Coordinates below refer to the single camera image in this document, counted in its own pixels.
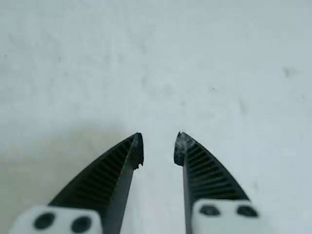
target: white table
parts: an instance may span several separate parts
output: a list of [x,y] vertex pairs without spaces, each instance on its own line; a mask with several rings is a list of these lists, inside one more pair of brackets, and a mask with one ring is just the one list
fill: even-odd
[[178,131],[312,232],[312,1],[1,0],[0,228],[136,131],[122,234],[184,233]]

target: white surface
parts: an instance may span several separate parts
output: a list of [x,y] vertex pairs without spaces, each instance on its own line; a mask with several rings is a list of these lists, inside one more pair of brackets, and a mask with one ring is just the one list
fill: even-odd
[[[220,215],[207,216],[200,213],[205,206],[216,207]],[[237,214],[239,206],[253,207],[258,217],[246,217]],[[270,222],[264,214],[249,201],[201,199],[193,205],[193,234],[274,234]]]
[[[34,228],[36,219],[44,213],[53,213],[55,219],[51,226],[43,230]],[[59,207],[35,206],[21,213],[9,231],[9,234],[60,234],[74,233],[71,226],[76,218],[89,217],[91,219],[90,228],[85,234],[104,234],[100,216],[92,210],[65,209]]]
[[122,234],[184,233],[178,131],[312,232],[310,0],[0,0],[0,228],[136,131]]

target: white plastic block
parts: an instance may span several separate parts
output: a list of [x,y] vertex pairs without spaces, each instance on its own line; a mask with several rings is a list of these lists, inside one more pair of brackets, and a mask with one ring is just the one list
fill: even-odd
[[[244,209],[249,209],[246,215],[242,214]],[[193,205],[192,231],[193,234],[273,234],[267,219],[251,202],[223,199],[201,199]]]
[[9,234],[103,234],[93,210],[35,206],[21,213]]

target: black plastic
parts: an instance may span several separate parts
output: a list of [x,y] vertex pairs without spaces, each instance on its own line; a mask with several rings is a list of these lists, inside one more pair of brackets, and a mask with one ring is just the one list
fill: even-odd
[[104,232],[118,234],[133,171],[143,161],[142,135],[136,133],[93,161],[49,205],[95,210]]
[[219,216],[220,215],[220,211],[218,210],[218,208],[215,207],[215,206],[212,206],[212,205],[210,205],[210,206],[207,206],[207,205],[202,206],[200,208],[199,212],[201,214],[206,215],[206,216]]
[[251,206],[239,206],[237,208],[237,213],[239,215],[252,218],[257,218],[259,216],[258,212]]
[[44,213],[41,214],[34,222],[34,227],[37,230],[44,230],[49,228],[55,219],[55,215],[53,213]]
[[186,233],[191,234],[193,204],[199,199],[249,200],[225,167],[186,133],[175,142],[175,164],[183,166]]
[[91,219],[87,216],[76,218],[72,224],[73,233],[85,233],[91,227]]

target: black screw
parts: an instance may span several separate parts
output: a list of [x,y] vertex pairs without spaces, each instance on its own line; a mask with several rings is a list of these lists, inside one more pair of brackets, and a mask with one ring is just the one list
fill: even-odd
[[237,208],[237,213],[239,215],[243,215],[246,217],[253,217],[253,218],[256,218],[259,216],[257,211],[251,206],[239,206]]
[[89,217],[82,216],[75,219],[75,221],[72,224],[72,231],[74,233],[83,233],[89,230],[90,227],[91,227],[91,219]]
[[219,216],[220,215],[220,211],[213,205],[202,206],[199,212],[207,216]]
[[53,213],[44,213],[35,220],[34,227],[38,230],[46,229],[53,224],[54,219]]

